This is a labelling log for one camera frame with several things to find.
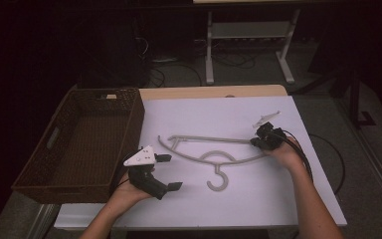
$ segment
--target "woven basket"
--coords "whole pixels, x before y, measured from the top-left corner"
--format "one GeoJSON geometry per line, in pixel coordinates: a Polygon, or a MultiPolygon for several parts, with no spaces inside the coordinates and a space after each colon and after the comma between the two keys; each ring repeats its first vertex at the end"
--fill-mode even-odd
{"type": "Polygon", "coordinates": [[[143,119],[138,89],[68,92],[13,190],[43,204],[107,202],[143,119]]]}

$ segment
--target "hand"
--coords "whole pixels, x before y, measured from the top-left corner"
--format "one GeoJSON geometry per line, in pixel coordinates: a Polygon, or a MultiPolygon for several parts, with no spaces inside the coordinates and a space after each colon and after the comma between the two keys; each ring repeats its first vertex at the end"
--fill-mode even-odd
{"type": "Polygon", "coordinates": [[[133,186],[128,180],[128,172],[120,180],[120,186],[114,191],[104,207],[108,207],[113,217],[117,218],[140,200],[152,197],[133,186]]]}
{"type": "MultiPolygon", "coordinates": [[[[295,145],[300,147],[293,137],[289,136],[287,139],[289,139],[295,145]]],[[[276,160],[289,171],[296,167],[303,166],[302,159],[299,157],[296,151],[286,142],[283,142],[282,145],[276,148],[275,150],[265,150],[265,153],[274,156],[276,160]]]]}

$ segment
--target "wire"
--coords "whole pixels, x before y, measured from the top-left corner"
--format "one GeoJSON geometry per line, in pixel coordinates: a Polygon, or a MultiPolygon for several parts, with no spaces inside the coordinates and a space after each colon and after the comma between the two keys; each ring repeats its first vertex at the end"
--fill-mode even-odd
{"type": "Polygon", "coordinates": [[[153,59],[151,60],[153,63],[172,63],[172,62],[177,62],[179,61],[178,58],[173,57],[173,58],[164,58],[164,59],[153,59]]]}
{"type": "MultiPolygon", "coordinates": [[[[273,43],[270,43],[270,44],[267,44],[265,47],[263,47],[260,51],[263,51],[265,50],[266,48],[268,48],[269,46],[271,46],[273,43]]],[[[217,63],[221,64],[221,65],[224,65],[224,66],[227,66],[227,67],[235,67],[235,68],[240,68],[240,69],[251,69],[253,68],[255,65],[256,65],[256,58],[261,54],[261,53],[258,53],[256,54],[255,56],[251,56],[249,54],[242,54],[243,52],[243,49],[239,46],[239,44],[237,43],[236,45],[236,48],[241,52],[239,54],[237,54],[237,56],[241,57],[243,59],[242,62],[234,62],[234,61],[231,61],[230,59],[228,59],[228,57],[225,57],[225,58],[222,58],[220,57],[219,55],[212,55],[212,59],[214,61],[216,61],[217,63]],[[251,62],[252,64],[249,66],[249,67],[244,67],[245,64],[251,62]]]]}
{"type": "Polygon", "coordinates": [[[312,177],[312,171],[311,171],[311,166],[309,165],[309,161],[308,159],[306,158],[305,156],[305,153],[303,153],[303,150],[297,146],[296,144],[294,144],[292,141],[290,141],[289,139],[287,139],[286,137],[282,137],[280,135],[277,135],[273,132],[268,132],[267,131],[267,134],[268,135],[272,135],[272,136],[275,136],[277,138],[280,138],[281,140],[283,140],[284,142],[286,142],[287,144],[289,144],[289,146],[291,146],[293,148],[293,150],[295,150],[295,152],[298,154],[298,156],[302,159],[303,161],[303,164],[305,164],[305,169],[306,169],[306,172],[308,173],[309,177],[311,178],[311,180],[313,181],[313,177],[312,177]]]}
{"type": "Polygon", "coordinates": [[[110,75],[116,78],[116,74],[111,71],[107,66],[105,66],[101,61],[99,61],[96,57],[94,57],[88,50],[86,50],[82,45],[78,44],[79,48],[85,52],[95,63],[100,65],[104,70],[106,70],[110,75]]]}
{"type": "Polygon", "coordinates": [[[142,38],[142,37],[136,37],[135,40],[144,41],[144,43],[145,43],[145,48],[144,48],[144,50],[141,53],[141,57],[143,57],[145,55],[145,53],[147,53],[148,42],[147,42],[147,40],[145,40],[145,38],[142,38]]]}
{"type": "Polygon", "coordinates": [[[300,147],[300,143],[299,143],[299,141],[296,139],[296,137],[295,137],[291,132],[289,132],[289,131],[287,131],[287,130],[283,130],[283,132],[285,132],[285,133],[289,134],[290,136],[292,136],[293,139],[295,139],[295,141],[297,142],[298,146],[300,147]]]}
{"type": "Polygon", "coordinates": [[[339,184],[337,185],[336,189],[333,191],[334,195],[336,195],[337,193],[339,193],[340,189],[342,188],[343,182],[346,179],[346,165],[345,165],[345,161],[343,160],[343,156],[339,152],[339,150],[329,140],[327,140],[324,137],[321,137],[319,135],[313,134],[313,133],[309,133],[308,135],[313,136],[313,137],[317,137],[317,138],[325,141],[328,145],[330,145],[334,149],[334,151],[337,153],[337,155],[339,157],[339,160],[340,160],[340,163],[342,166],[342,177],[340,178],[339,184]]]}
{"type": "Polygon", "coordinates": [[[164,73],[158,69],[150,69],[150,75],[152,78],[154,78],[155,80],[158,80],[160,81],[160,84],[157,84],[155,83],[153,80],[150,79],[150,82],[156,87],[156,88],[161,88],[161,87],[166,87],[166,83],[165,83],[165,80],[166,80],[166,76],[164,75],[164,73]],[[151,71],[155,71],[157,73],[159,73],[161,75],[161,78],[158,78],[156,77],[151,71]]]}
{"type": "Polygon", "coordinates": [[[202,47],[199,47],[198,49],[194,50],[195,52],[199,53],[199,52],[202,52],[204,50],[207,49],[207,40],[206,39],[195,39],[194,40],[194,44],[197,45],[196,43],[200,43],[202,42],[203,43],[203,46],[202,47]]]}
{"type": "Polygon", "coordinates": [[[296,239],[296,237],[299,235],[299,231],[296,231],[295,234],[293,234],[292,239],[296,239]]]}
{"type": "Polygon", "coordinates": [[[193,71],[197,75],[200,87],[203,86],[203,80],[201,79],[200,74],[194,68],[192,68],[192,67],[189,67],[187,65],[182,65],[182,64],[176,64],[176,65],[169,65],[169,64],[167,64],[167,65],[158,66],[156,68],[162,68],[162,67],[183,67],[183,68],[190,69],[191,71],[193,71]]]}
{"type": "Polygon", "coordinates": [[[118,185],[117,185],[117,187],[119,187],[119,186],[121,186],[121,185],[123,185],[125,182],[127,182],[127,181],[129,181],[129,178],[128,179],[126,179],[125,181],[122,181],[122,182],[120,182],[118,185]]]}

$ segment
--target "white table surface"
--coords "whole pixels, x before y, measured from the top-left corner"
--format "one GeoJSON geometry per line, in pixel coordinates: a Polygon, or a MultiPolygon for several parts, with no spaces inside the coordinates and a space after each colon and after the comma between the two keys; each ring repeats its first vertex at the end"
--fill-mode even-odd
{"type": "MultiPolygon", "coordinates": [[[[170,153],[157,141],[161,135],[170,144],[167,138],[173,134],[250,139],[256,132],[252,125],[261,116],[277,111],[282,113],[272,124],[290,131],[299,140],[310,162],[318,193],[335,222],[346,225],[292,97],[153,100],[144,101],[144,107],[140,146],[152,145],[155,153],[173,156],[170,162],[157,163],[153,175],[165,184],[182,181],[183,185],[179,191],[168,192],[162,200],[150,198],[139,202],[114,227],[153,230],[297,225],[290,175],[273,158],[222,166],[229,185],[215,192],[207,186],[208,180],[215,185],[222,183],[221,177],[214,173],[214,166],[170,153]]],[[[178,151],[196,157],[214,149],[227,151],[237,159],[261,152],[246,144],[219,142],[182,142],[177,147],[178,151]]],[[[64,204],[55,227],[86,228],[101,207],[101,204],[64,204]]]]}

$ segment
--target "table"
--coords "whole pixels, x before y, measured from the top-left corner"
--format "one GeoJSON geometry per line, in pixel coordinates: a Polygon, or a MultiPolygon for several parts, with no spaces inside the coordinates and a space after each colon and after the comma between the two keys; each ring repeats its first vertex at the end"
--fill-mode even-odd
{"type": "MultiPolygon", "coordinates": [[[[310,158],[314,183],[320,196],[336,223],[346,224],[293,100],[286,96],[282,86],[154,89],[141,92],[146,116],[140,144],[152,144],[156,153],[158,151],[166,153],[159,144],[156,144],[154,137],[156,133],[163,132],[162,138],[165,140],[170,133],[187,125],[187,130],[184,131],[192,131],[194,134],[216,133],[219,136],[230,135],[233,138],[242,138],[249,134],[253,136],[253,128],[248,128],[246,123],[237,123],[258,120],[254,118],[260,117],[259,111],[248,113],[248,108],[251,108],[252,104],[260,106],[261,109],[268,109],[269,112],[272,109],[281,110],[283,115],[275,119],[274,124],[289,129],[298,137],[302,148],[310,158]],[[211,96],[209,96],[210,89],[213,89],[211,96]],[[249,97],[245,98],[243,95],[246,90],[249,91],[249,97]],[[257,90],[260,92],[258,97],[255,97],[257,90]],[[182,98],[187,99],[179,99],[181,92],[184,92],[182,98]],[[224,98],[229,95],[240,96],[240,98],[224,98]],[[149,101],[160,99],[161,96],[162,98],[171,97],[171,100],[149,101]],[[212,117],[199,117],[200,114],[213,111],[217,113],[212,117]]],[[[185,149],[188,153],[203,152],[203,149],[210,147],[196,143],[198,146],[184,147],[181,150],[185,149]]],[[[228,145],[228,148],[239,146],[241,145],[228,145]]],[[[233,149],[233,151],[238,151],[241,154],[239,158],[243,158],[257,153],[257,148],[246,145],[245,150],[233,149]]],[[[213,184],[219,184],[219,178],[216,178],[210,166],[189,162],[174,155],[171,162],[156,164],[155,168],[153,174],[158,180],[168,183],[180,179],[184,182],[183,187],[177,192],[169,192],[161,201],[152,198],[140,202],[117,220],[114,228],[125,230],[221,229],[225,227],[242,229],[297,224],[291,179],[287,171],[272,158],[253,161],[247,166],[243,163],[223,169],[229,175],[230,182],[221,192],[211,191],[205,184],[207,180],[213,181],[213,184]]],[[[101,204],[63,205],[55,227],[84,229],[100,208],[101,204]]]]}
{"type": "Polygon", "coordinates": [[[205,4],[205,3],[251,3],[251,2],[285,2],[285,0],[194,0],[196,4],[205,4]]]}

